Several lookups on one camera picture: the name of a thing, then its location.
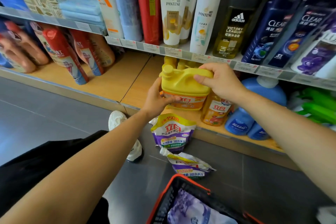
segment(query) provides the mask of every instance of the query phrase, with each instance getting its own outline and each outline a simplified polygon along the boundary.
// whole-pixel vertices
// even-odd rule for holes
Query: hand
[[[174,96],[170,98],[164,98],[160,96],[162,77],[155,80],[153,85],[149,88],[145,104],[141,111],[145,112],[147,117],[151,120],[156,116],[159,116],[166,105],[173,102],[180,101],[180,97]]]
[[[239,81],[228,64],[207,63],[199,68],[214,72],[213,78],[194,75],[194,79],[205,86],[210,87],[219,97],[239,104],[240,99],[249,91]]]

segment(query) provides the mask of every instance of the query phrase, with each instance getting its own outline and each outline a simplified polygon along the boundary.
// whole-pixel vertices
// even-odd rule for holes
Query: shopping basket
[[[166,224],[168,212],[174,204],[175,197],[179,189],[182,188],[189,194],[193,195],[204,204],[221,214],[229,216],[237,221],[238,224],[251,224],[242,213],[238,213],[226,207],[220,200],[218,200],[209,189],[187,178],[184,175],[174,175],[164,191],[157,199],[155,206],[146,222],[146,224]]]

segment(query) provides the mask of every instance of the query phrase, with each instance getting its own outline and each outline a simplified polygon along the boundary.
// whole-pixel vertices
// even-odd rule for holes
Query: black pants
[[[0,166],[0,217],[71,156],[105,135],[101,130],[84,139],[49,141]],[[87,223],[109,223],[109,205],[101,198]]]

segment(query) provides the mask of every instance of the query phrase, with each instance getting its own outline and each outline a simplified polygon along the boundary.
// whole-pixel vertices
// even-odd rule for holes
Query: white spout cap
[[[270,77],[259,75],[257,77],[257,82],[261,86],[271,89],[271,88],[274,88],[275,86],[277,86],[277,84],[279,83],[279,80],[275,79],[275,78],[270,78]]]

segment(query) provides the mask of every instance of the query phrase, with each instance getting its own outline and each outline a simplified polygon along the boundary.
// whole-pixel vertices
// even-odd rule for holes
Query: white shoe
[[[109,131],[119,126],[125,120],[127,120],[126,115],[124,115],[120,111],[113,111],[108,119]],[[142,150],[141,143],[137,139],[131,152],[127,156],[127,160],[130,162],[138,162],[143,157],[143,155],[144,155],[144,152]]]

